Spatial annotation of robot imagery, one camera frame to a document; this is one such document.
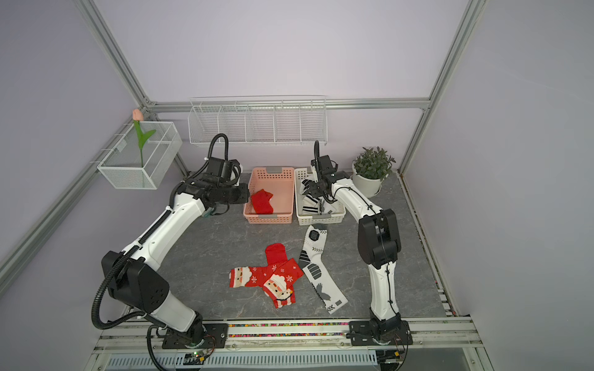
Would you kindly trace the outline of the white sock hexagon patch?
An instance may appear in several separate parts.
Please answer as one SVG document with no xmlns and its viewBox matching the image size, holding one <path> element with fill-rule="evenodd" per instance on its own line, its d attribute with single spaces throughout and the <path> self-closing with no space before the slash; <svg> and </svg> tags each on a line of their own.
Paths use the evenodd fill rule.
<svg viewBox="0 0 594 371">
<path fill-rule="evenodd" d="M 303 196 L 312 196 L 314 198 L 317 198 L 319 193 L 317 183 L 313 179 L 303 179 L 301 182 L 300 193 Z"/>
</svg>

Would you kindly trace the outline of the white black striped sock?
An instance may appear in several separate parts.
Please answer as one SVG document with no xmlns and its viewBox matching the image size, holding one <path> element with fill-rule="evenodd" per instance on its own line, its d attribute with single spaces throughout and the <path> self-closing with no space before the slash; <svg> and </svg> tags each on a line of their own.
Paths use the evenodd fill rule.
<svg viewBox="0 0 594 371">
<path fill-rule="evenodd" d="M 324 199 L 304 196 L 302 202 L 302 213 L 307 215 L 321 215 L 324 212 Z"/>
</svg>

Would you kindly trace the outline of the red fuzzy sock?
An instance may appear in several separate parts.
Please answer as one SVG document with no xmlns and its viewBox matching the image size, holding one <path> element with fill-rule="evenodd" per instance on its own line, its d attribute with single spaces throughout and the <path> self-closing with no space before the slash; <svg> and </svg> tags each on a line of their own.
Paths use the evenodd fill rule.
<svg viewBox="0 0 594 371">
<path fill-rule="evenodd" d="M 271 204 L 272 193 L 266 190 L 258 190 L 258 192 L 252 194 L 251 201 L 254 212 L 258 215 L 272 215 L 274 208 Z"/>
</svg>

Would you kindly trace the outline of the red santa sock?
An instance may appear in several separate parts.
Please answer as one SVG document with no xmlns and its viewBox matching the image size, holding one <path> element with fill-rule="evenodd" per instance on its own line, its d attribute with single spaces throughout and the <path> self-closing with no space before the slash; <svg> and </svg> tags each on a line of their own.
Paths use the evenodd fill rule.
<svg viewBox="0 0 594 371">
<path fill-rule="evenodd" d="M 303 271 L 295 259 L 280 264 L 262 288 L 272 300 L 276 309 L 293 305 L 296 302 L 294 284 L 303 276 Z"/>
<path fill-rule="evenodd" d="M 275 265 L 267 267 L 236 267 L 230 271 L 230 288 L 262 287 L 272 276 Z"/>
</svg>

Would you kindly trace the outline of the white sock grey bird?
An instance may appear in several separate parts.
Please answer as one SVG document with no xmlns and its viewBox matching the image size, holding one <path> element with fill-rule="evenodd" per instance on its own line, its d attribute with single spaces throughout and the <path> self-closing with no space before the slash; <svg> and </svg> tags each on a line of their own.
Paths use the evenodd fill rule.
<svg viewBox="0 0 594 371">
<path fill-rule="evenodd" d="M 303 271 L 329 314 L 334 314 L 348 303 L 347 298 L 322 264 L 309 263 Z"/>
</svg>

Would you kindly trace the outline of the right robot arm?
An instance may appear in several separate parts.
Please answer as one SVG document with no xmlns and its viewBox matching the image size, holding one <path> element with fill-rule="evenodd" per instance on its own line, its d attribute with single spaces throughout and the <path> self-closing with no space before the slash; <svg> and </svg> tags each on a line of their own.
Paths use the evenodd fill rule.
<svg viewBox="0 0 594 371">
<path fill-rule="evenodd" d="M 397 216 L 393 210 L 372 203 L 329 156 L 321 156 L 318 141 L 314 142 L 313 155 L 314 180 L 305 187 L 305 193 L 330 203 L 339 202 L 353 216 L 358 223 L 359 255 L 370 272 L 371 318 L 351 322 L 348 338 L 355 346 L 411 345 L 410 327 L 401 317 L 395 294 L 395 269 L 402 250 Z"/>
</svg>

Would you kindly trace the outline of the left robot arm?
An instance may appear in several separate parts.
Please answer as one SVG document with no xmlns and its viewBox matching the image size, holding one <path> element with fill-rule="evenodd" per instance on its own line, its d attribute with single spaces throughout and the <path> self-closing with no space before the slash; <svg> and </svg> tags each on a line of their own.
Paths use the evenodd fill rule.
<svg viewBox="0 0 594 371">
<path fill-rule="evenodd" d="M 229 145 L 226 134 L 216 134 L 203 166 L 174 187 L 159 218 L 122 251 L 109 251 L 102 258 L 104 279 L 91 306 L 96 329 L 113 329 L 140 317 L 180 339 L 183 346 L 204 343 L 208 334 L 202 315 L 171 292 L 159 269 L 195 220 L 220 216 L 219 206 L 228 209 L 248 202 L 248 186 L 240 181 L 241 165 L 230 159 Z"/>
</svg>

